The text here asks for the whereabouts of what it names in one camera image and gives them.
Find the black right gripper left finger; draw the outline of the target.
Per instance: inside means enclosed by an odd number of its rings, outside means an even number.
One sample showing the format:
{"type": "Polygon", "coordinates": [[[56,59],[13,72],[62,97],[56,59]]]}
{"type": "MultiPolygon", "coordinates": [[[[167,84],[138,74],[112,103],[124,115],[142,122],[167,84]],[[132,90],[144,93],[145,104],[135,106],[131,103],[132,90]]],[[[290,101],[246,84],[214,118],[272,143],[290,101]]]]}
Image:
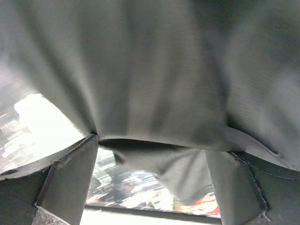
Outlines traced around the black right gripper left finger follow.
{"type": "Polygon", "coordinates": [[[0,174],[2,225],[80,224],[98,151],[91,134],[45,158],[0,174]]]}

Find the black t shirt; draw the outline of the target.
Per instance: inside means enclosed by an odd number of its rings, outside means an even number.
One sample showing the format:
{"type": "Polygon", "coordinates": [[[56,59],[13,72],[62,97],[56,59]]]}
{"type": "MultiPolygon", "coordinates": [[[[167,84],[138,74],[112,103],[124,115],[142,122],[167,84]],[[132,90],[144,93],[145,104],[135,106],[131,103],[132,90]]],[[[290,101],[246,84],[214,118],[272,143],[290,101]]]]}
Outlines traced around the black t shirt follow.
{"type": "Polygon", "coordinates": [[[297,0],[3,0],[0,61],[184,203],[208,151],[300,168],[297,0]]]}

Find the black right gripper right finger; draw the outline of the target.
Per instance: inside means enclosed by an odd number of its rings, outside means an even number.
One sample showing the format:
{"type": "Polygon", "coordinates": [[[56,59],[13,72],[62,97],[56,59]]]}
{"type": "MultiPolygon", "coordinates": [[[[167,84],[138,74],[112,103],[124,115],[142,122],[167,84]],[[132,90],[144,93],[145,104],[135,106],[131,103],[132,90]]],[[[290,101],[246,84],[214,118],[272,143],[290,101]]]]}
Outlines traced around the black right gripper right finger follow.
{"type": "Polygon", "coordinates": [[[207,151],[224,225],[298,225],[300,173],[247,153],[207,151]]]}

